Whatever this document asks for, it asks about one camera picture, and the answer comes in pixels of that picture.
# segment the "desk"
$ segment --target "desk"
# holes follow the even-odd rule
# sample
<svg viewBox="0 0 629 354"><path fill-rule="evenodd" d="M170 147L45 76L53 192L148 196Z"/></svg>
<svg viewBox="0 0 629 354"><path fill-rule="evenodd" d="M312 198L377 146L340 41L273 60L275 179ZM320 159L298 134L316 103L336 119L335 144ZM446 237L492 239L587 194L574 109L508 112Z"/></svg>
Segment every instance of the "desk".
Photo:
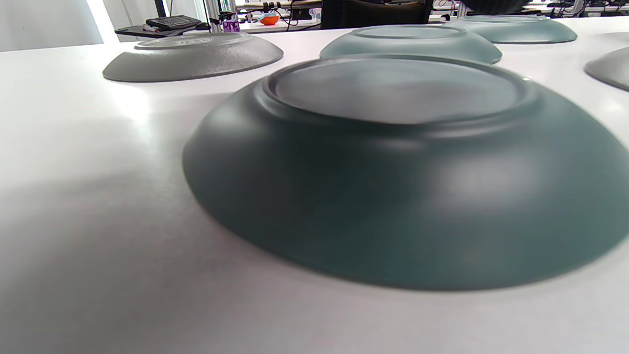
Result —
<svg viewBox="0 0 629 354"><path fill-rule="evenodd" d="M552 12L552 10L555 10L555 13L559 13L560 8L550 8L547 5L526 5L525 6L526 9L537 9L540 10L542 13L545 14L549 14ZM602 13L602 12L614 12L616 11L616 9L618 9L617 6L607 6L605 8L601 8L601 7L596 7L596 8L592 8L592 7L586 7L585 8L585 13ZM572 8L566 8L566 10L564 11L566 13L566 15L569 15L572 11ZM618 11L629 11L629 5L625 5L622 6L620 9L618 9Z"/></svg>
<svg viewBox="0 0 629 354"><path fill-rule="evenodd" d="M626 18L580 38L500 45L629 146L629 93L583 65L626 47ZM215 224L181 150L244 85L317 58L348 30L260 35L279 62L176 83L103 79L133 43L0 53L0 353L629 353L629 243L568 275L490 292L371 287L292 266Z"/></svg>

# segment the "keyboard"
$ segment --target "keyboard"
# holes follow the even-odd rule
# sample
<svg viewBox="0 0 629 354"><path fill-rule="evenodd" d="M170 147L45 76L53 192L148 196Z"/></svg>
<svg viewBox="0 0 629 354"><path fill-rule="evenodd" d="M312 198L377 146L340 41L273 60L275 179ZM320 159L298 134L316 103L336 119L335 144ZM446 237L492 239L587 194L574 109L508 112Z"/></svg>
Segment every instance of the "keyboard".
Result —
<svg viewBox="0 0 629 354"><path fill-rule="evenodd" d="M147 25L157 27L162 31L179 30L181 28L193 27L201 21L184 15L151 18L147 20Z"/></svg>

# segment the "cable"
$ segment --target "cable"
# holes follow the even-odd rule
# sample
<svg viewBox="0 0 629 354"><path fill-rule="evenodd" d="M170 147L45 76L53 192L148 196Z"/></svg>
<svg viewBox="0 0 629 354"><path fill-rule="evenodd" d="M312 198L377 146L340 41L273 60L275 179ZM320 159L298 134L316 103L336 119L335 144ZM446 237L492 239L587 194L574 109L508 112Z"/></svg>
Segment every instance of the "cable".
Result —
<svg viewBox="0 0 629 354"><path fill-rule="evenodd" d="M299 24L299 20L295 20L297 21L297 23L295 23L294 25L291 25L291 20L292 20L292 5L298 1L304 1L304 0L291 0L291 5L288 7L288 26L286 26L286 31L288 32L288 30L291 29L291 26L297 26Z"/></svg>
<svg viewBox="0 0 629 354"><path fill-rule="evenodd" d="M205 11L205 20L208 22L208 32L212 33L212 29L209 25L208 7L205 5L205 0L201 0L201 2L203 2L203 11Z"/></svg>
<svg viewBox="0 0 629 354"><path fill-rule="evenodd" d="M288 27L290 27L290 26L297 26L297 25L291 25L291 20L286 21L286 19L284 17L282 17L283 15L277 9L271 9L271 11L275 11L277 13L277 15L279 16L280 20L284 21L284 23Z"/></svg>
<svg viewBox="0 0 629 354"><path fill-rule="evenodd" d="M300 29L298 29L298 30L294 30L294 32L309 30L310 28L312 28L312 27L317 27L317 26L321 26L321 23L317 23L317 24L312 25L312 26L308 26L308 27L300 28Z"/></svg>

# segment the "light teal plate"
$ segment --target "light teal plate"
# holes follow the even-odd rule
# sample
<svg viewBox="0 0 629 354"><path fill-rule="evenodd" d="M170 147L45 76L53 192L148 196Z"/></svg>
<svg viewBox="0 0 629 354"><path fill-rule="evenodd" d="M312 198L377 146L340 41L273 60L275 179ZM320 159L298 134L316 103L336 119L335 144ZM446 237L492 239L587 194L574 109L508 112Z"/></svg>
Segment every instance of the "light teal plate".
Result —
<svg viewBox="0 0 629 354"><path fill-rule="evenodd" d="M139 43L105 67L103 76L129 83L200 79L269 65L284 52L246 33L203 33Z"/></svg>
<svg viewBox="0 0 629 354"><path fill-rule="evenodd" d="M432 25L393 25L359 28L338 37L321 51L321 58L352 54L429 55L493 64L502 53L475 33Z"/></svg>
<svg viewBox="0 0 629 354"><path fill-rule="evenodd" d="M448 23L448 26L465 28L492 43L546 44L577 39L577 34L570 28L545 16L466 16Z"/></svg>

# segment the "white wall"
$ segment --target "white wall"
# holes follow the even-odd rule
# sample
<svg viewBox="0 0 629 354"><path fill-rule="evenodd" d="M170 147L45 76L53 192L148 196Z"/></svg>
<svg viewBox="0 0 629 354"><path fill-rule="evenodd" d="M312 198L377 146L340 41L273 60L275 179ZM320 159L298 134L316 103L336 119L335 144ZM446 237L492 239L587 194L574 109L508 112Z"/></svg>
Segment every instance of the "white wall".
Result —
<svg viewBox="0 0 629 354"><path fill-rule="evenodd" d="M0 0L0 52L102 42L86 0Z"/></svg>

